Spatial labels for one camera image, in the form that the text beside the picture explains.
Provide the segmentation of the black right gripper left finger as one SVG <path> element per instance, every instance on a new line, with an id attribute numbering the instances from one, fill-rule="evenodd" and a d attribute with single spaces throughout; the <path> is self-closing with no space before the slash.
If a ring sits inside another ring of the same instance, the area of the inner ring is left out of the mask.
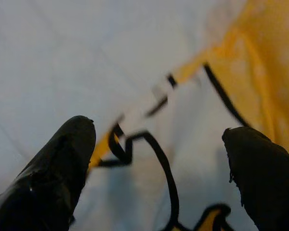
<path id="1" fill-rule="evenodd" d="M 94 151 L 94 122 L 67 120 L 0 194 L 0 231 L 67 231 Z"/>

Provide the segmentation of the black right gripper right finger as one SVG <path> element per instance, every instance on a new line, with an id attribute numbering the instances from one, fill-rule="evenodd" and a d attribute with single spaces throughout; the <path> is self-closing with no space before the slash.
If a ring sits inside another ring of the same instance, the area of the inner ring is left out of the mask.
<path id="1" fill-rule="evenodd" d="M 289 153 L 250 127 L 222 135 L 230 179 L 241 205 L 260 231 L 289 231 Z"/>

